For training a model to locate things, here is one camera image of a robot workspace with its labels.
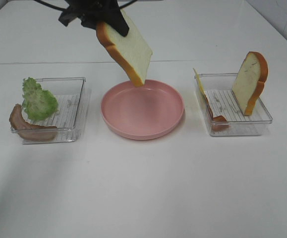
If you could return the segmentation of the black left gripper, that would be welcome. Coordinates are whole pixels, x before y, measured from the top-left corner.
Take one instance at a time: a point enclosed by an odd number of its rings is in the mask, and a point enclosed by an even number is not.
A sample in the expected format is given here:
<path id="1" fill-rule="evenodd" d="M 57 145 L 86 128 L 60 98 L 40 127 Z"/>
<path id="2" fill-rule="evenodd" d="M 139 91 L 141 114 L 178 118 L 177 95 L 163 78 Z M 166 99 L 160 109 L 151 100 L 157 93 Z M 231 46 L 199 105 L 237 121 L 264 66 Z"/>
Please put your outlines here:
<path id="1" fill-rule="evenodd" d="M 68 26 L 70 22 L 78 18 L 83 27 L 90 29 L 96 28 L 106 5 L 106 0 L 66 0 L 65 2 L 68 7 L 60 14 L 59 22 Z M 107 2 L 106 23 L 123 37 L 128 35 L 129 27 L 116 0 Z"/>

